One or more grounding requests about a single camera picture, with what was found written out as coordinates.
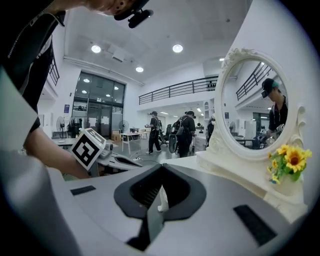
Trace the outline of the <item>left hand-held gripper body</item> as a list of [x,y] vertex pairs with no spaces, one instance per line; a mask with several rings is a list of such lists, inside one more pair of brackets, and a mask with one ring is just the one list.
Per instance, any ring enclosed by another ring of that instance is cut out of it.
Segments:
[[97,160],[104,160],[113,152],[113,143],[94,129],[86,128],[80,132],[70,152],[92,177],[99,177]]

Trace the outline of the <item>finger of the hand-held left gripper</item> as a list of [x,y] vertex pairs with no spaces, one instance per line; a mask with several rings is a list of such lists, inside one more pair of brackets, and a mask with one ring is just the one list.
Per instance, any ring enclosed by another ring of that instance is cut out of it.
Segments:
[[118,163],[136,163],[136,161],[122,154],[112,153],[111,157]]
[[126,159],[125,162],[118,161],[118,159],[99,161],[99,170],[103,173],[123,173],[141,167],[141,164]]

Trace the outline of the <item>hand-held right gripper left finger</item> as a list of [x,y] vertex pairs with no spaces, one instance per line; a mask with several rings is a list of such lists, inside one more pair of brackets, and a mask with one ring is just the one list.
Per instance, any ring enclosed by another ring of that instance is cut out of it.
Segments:
[[141,256],[127,245],[140,221],[103,199],[97,179],[66,181],[34,157],[4,154],[4,197],[10,210],[54,256]]

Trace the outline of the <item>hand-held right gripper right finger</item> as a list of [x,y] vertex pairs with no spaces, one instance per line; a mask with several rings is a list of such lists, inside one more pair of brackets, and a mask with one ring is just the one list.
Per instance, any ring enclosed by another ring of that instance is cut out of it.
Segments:
[[165,222],[162,231],[146,249],[146,254],[254,255],[259,252],[259,246],[233,210],[240,205],[249,206],[279,236],[290,229],[290,223],[280,212],[238,183],[191,168],[176,168],[203,184],[205,201],[189,219]]

